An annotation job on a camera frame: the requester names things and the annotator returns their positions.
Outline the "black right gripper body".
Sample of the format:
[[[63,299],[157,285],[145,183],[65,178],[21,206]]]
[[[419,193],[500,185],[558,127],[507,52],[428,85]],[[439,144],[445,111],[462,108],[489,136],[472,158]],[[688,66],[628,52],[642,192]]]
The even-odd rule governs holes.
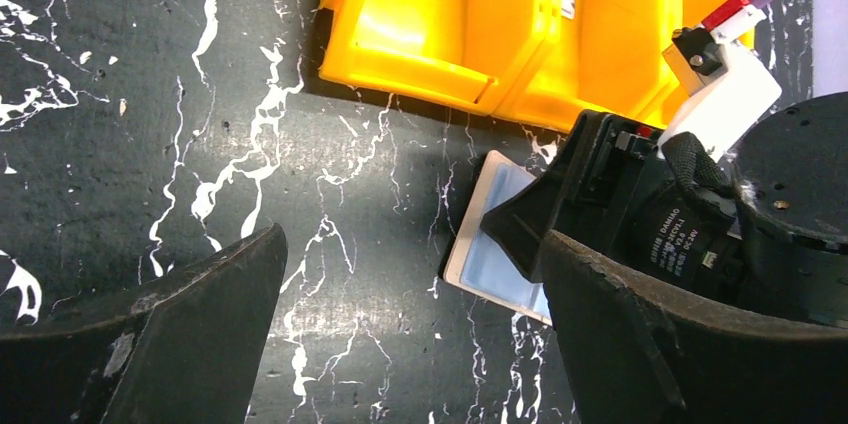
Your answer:
[[[686,139],[671,160],[660,130],[582,112],[552,165],[559,186],[549,226],[602,255],[723,303],[746,277],[729,180]]]

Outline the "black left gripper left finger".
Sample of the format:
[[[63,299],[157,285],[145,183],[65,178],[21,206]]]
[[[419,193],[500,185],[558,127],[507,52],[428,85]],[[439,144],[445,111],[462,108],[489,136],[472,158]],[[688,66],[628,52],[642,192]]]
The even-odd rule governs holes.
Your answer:
[[[241,423],[288,257],[279,225],[1,335],[5,423]]]

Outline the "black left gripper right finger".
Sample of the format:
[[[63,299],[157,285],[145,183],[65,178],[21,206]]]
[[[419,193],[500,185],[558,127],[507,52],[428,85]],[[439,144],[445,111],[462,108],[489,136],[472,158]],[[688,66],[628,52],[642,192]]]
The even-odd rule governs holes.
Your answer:
[[[551,231],[552,325],[585,423],[843,423],[847,333],[721,304]]]

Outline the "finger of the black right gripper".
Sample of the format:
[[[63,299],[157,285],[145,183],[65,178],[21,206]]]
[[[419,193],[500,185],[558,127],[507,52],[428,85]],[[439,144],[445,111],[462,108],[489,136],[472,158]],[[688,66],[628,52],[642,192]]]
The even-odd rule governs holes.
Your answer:
[[[481,228],[530,282],[542,282],[536,263],[540,246],[551,230],[567,234],[577,220],[577,208],[563,191],[564,170],[548,170],[516,196],[486,212]]]

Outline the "white leather card holder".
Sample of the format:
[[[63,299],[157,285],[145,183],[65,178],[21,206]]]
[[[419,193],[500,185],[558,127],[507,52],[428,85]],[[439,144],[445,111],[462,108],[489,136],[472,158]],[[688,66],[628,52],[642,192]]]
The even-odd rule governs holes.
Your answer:
[[[487,153],[442,278],[459,289],[550,326],[543,286],[523,277],[481,227],[486,212],[516,196],[533,180],[531,173],[502,153]]]

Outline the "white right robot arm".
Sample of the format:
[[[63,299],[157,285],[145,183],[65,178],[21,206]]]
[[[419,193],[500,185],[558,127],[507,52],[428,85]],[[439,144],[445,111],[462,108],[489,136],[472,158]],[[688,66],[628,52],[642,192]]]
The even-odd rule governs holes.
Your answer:
[[[482,230],[536,282],[556,231],[622,265],[761,314],[847,324],[847,96],[751,127],[721,167],[691,134],[582,112],[551,167]]]

